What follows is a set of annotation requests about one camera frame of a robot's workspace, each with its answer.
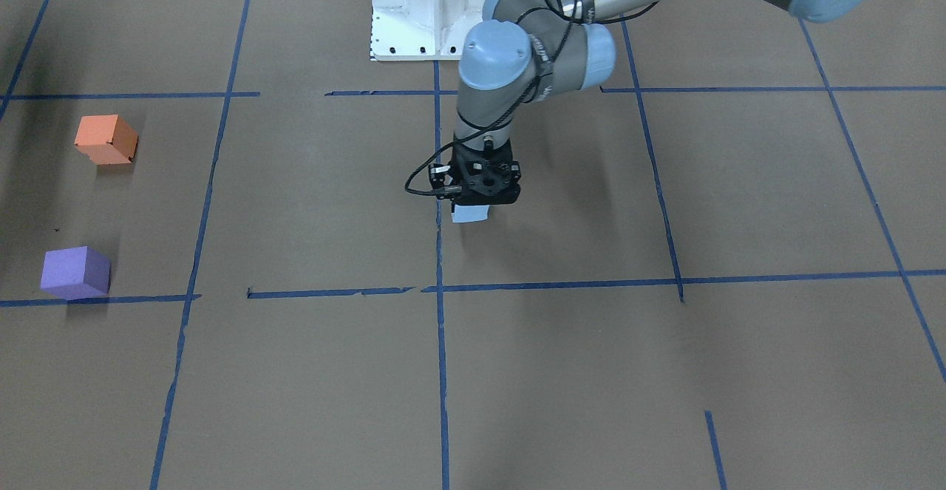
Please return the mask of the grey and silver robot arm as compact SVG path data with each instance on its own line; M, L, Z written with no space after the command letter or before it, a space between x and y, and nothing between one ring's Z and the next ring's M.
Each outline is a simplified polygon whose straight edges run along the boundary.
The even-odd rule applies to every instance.
M601 85L613 73L608 26L643 16L663 0L486 0L458 64L452 153L423 164L428 195L457 206L512 204L520 164L511 150L514 113L564 92ZM834 21L864 0L761 0L795 18Z

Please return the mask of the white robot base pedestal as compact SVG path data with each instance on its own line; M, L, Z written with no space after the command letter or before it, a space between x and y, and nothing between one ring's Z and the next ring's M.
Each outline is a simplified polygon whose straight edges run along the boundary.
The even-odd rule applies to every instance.
M372 0L375 61L459 60L486 0Z

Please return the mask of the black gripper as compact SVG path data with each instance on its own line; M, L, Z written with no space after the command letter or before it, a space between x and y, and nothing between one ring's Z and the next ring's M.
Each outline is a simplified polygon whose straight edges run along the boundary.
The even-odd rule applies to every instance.
M456 144L449 166L449 187L459 190L448 198L456 205L508 205L520 196L521 169L511 142L482 151Z

